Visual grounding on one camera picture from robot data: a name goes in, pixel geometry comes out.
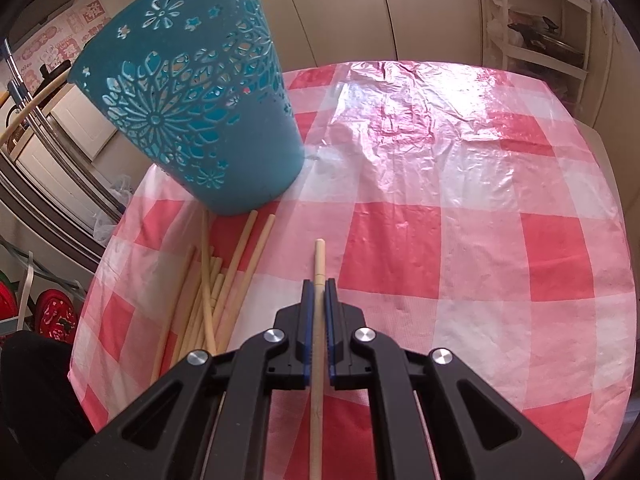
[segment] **floral cutout pattern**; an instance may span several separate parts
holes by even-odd
[[[154,0],[146,26],[170,28],[171,18],[180,14],[175,9],[183,4]],[[222,188],[228,170],[217,149],[219,132],[233,134],[229,127],[241,121],[244,99],[280,98],[291,114],[260,2],[241,5],[244,17],[217,49],[203,46],[169,59],[152,51],[140,64],[125,61],[119,73],[106,79],[102,96],[110,120],[143,152],[180,172],[186,182],[211,189]],[[213,9],[210,15],[222,11]],[[201,24],[196,16],[184,28],[193,31]]]
[[[193,32],[194,30],[196,30],[198,25],[201,24],[202,22],[197,16],[195,18],[188,18],[186,23],[184,24],[184,30],[190,30],[191,32]]]
[[[153,0],[151,2],[151,10],[145,13],[148,20],[142,24],[142,28],[147,28],[153,25],[153,30],[158,30],[162,25],[164,28],[171,28],[174,26],[174,21],[171,18],[177,18],[180,16],[180,12],[175,9],[184,5],[184,1],[179,0],[174,4],[171,0],[166,0],[164,5],[160,5],[159,0]]]
[[[119,40],[125,40],[130,32],[131,32],[131,29],[129,28],[129,26],[128,25],[123,25],[122,27],[120,27],[118,29],[118,39]]]

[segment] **round table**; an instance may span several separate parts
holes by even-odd
[[[370,327],[452,349],[592,478],[630,391],[636,300],[622,216],[572,117],[540,81],[456,64],[354,62],[285,82],[306,161],[260,210],[249,254],[276,223],[230,348],[299,301],[322,237],[327,276]],[[200,211],[153,166],[104,253],[69,373],[96,429],[149,385]],[[245,219],[212,226],[225,265]],[[324,405],[324,477],[373,478],[366,393],[327,387]],[[267,478],[306,478],[307,419],[308,392],[274,394]]]

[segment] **star cutout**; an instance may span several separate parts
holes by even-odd
[[[220,14],[221,10],[222,10],[222,8],[217,6],[217,5],[211,7],[209,9],[209,19],[216,18]]]
[[[193,32],[201,23],[202,22],[197,16],[195,18],[188,18],[186,24],[184,25],[184,30],[190,30],[191,32]]]

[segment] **plastic tablecloth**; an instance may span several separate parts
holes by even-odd
[[[463,65],[354,62],[285,80],[305,165],[260,210],[247,253],[269,213],[276,223],[230,348],[299,301],[322,237],[327,276],[370,327],[452,349],[592,478],[630,391],[636,300],[623,219],[571,116],[542,82]],[[69,373],[97,430],[148,387],[200,211],[153,166],[104,253]],[[213,223],[226,264],[245,219]],[[164,368],[174,344],[172,332]],[[327,386],[324,432],[324,478],[374,478],[365,392]],[[307,457],[308,392],[276,392],[265,478],[305,479]]]

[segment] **wooden stick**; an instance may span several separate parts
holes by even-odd
[[[214,306],[214,308],[216,305],[216,300],[218,299],[218,296],[220,294],[220,289],[222,288],[222,283],[224,279],[225,279],[225,275],[220,273],[219,275],[217,275],[216,282],[213,285],[213,291],[211,293],[211,304]],[[196,341],[195,348],[204,348],[204,343],[205,343],[204,330],[201,329],[198,331],[198,338]]]
[[[9,138],[9,136],[16,130],[16,128],[20,126],[20,124],[22,124],[22,121],[25,120],[27,115],[33,112],[33,109],[36,106],[38,106],[41,102],[43,102],[44,99],[49,97],[49,94],[51,94],[56,88],[58,88],[60,85],[62,85],[63,82],[66,81],[66,76],[69,74],[69,70],[71,69],[69,68],[68,70],[65,70],[62,74],[60,74],[57,78],[55,78],[51,83],[45,86],[44,89],[41,92],[39,92],[38,95],[36,95],[36,97],[34,97],[31,101],[29,101],[26,104],[26,106],[20,111],[20,113],[15,117],[15,119],[11,121],[11,124],[7,126],[6,130],[2,132],[2,135],[0,135],[0,146],[2,146],[6,142],[6,140]]]
[[[209,212],[206,208],[202,211],[200,242],[202,244],[202,251],[206,251],[209,247]],[[207,352],[215,355],[216,337],[213,333],[213,325],[211,324],[213,309],[211,307],[211,282],[209,281],[211,278],[209,273],[209,261],[204,258],[202,261],[202,324],[204,325],[204,335],[207,340]]]
[[[173,367],[180,359],[180,350],[182,349],[182,343],[184,342],[184,337],[186,336],[189,320],[191,318],[191,313],[193,311],[193,304],[198,296],[198,292],[200,291],[200,273],[198,273],[196,282],[193,283],[193,290],[189,296],[189,299],[185,304],[185,313],[184,319],[181,320],[180,326],[177,330],[177,339],[175,341],[174,354],[171,357],[171,366]]]
[[[0,107],[4,106],[4,103],[9,100],[10,94],[7,90],[0,94]]]
[[[325,247],[316,240],[314,269],[314,330],[311,349],[311,409],[309,431],[309,480],[322,480],[322,400],[324,398],[324,328]]]
[[[204,348],[204,328],[198,332],[198,340],[196,341],[196,345],[193,347],[194,350],[198,350],[200,348]]]
[[[218,350],[220,350],[220,353],[226,352],[226,347],[229,344],[229,340],[231,339],[231,335],[236,326],[236,321],[238,320],[238,315],[240,314],[240,309],[242,308],[242,304],[244,303],[244,297],[249,290],[249,285],[251,285],[251,279],[254,276],[255,269],[258,266],[258,262],[260,261],[260,257],[262,256],[262,252],[264,251],[264,247],[267,244],[267,240],[269,238],[269,234],[271,233],[271,228],[273,228],[275,219],[275,215],[269,215],[269,217],[267,218],[267,221],[262,228],[262,232],[260,233],[260,237],[258,238],[258,241],[255,245],[254,253],[251,255],[251,259],[249,260],[249,264],[247,265],[246,272],[242,277],[242,282],[240,283],[238,291],[236,292],[236,296],[234,297],[231,304],[229,304],[228,316],[226,316],[226,319],[220,325],[220,329],[218,330]],[[220,307],[220,313],[222,313],[222,304],[220,305]]]
[[[194,246],[190,246],[187,250],[187,254],[184,257],[184,261],[182,263],[182,268],[180,269],[180,274],[178,274],[178,282],[175,287],[175,292],[170,297],[171,299],[169,301],[166,317],[164,318],[164,323],[162,324],[162,329],[160,331],[158,348],[156,349],[154,368],[151,372],[151,384],[155,383],[158,380],[158,376],[160,375],[162,357],[164,356],[164,348],[166,347],[166,340],[169,336],[171,323],[174,320],[175,307],[178,305],[178,300],[180,300],[180,295],[182,293],[182,289],[184,288],[184,280],[187,279],[187,273],[189,272],[189,267],[191,266],[191,261],[193,260],[193,253],[195,252],[195,250],[196,248]]]
[[[215,278],[216,283],[219,281],[218,278],[220,278],[221,274],[220,274],[220,267],[222,267],[222,258],[215,258],[213,260],[213,265],[212,265],[212,269],[211,269],[211,274],[210,277],[212,279]],[[190,338],[188,339],[188,343],[185,344],[185,354],[187,354],[188,352],[190,352],[191,350],[195,350],[195,349],[199,349],[199,348],[204,348],[207,349],[206,346],[202,346],[202,345],[198,345],[198,338],[200,336],[200,334],[204,334],[204,300],[200,301],[197,305],[198,310],[194,316],[194,323],[193,323],[193,331],[190,334]]]
[[[238,265],[240,264],[240,258],[242,257],[242,253],[244,253],[244,248],[246,247],[246,243],[249,241],[249,235],[251,234],[251,229],[254,228],[255,219],[258,218],[258,212],[254,209],[249,213],[249,218],[246,220],[246,224],[244,224],[244,229],[242,229],[242,234],[240,235],[240,239],[238,240],[238,245],[236,245],[236,250],[234,251],[234,255],[231,257],[231,262],[229,263],[229,268],[226,271],[225,281],[222,284],[222,290],[220,290],[220,296],[218,297],[218,305],[213,316],[211,318],[211,325],[213,327],[214,332],[216,332],[220,326],[220,318],[222,317],[222,310],[225,307],[226,298],[229,295],[229,291],[231,290],[231,285],[236,277],[236,272],[238,271]]]
[[[210,258],[209,265],[213,266],[214,263],[213,256]],[[202,307],[202,272],[198,273],[198,291],[196,293],[196,297],[193,301],[193,305],[191,306],[190,314],[189,314],[189,322],[187,323],[187,328],[184,331],[184,338],[182,340],[182,345],[180,347],[180,352],[178,354],[178,361],[182,359],[185,355],[190,351],[187,346],[189,345],[194,330],[194,325],[196,323],[196,319],[200,319],[202,314],[200,309]]]

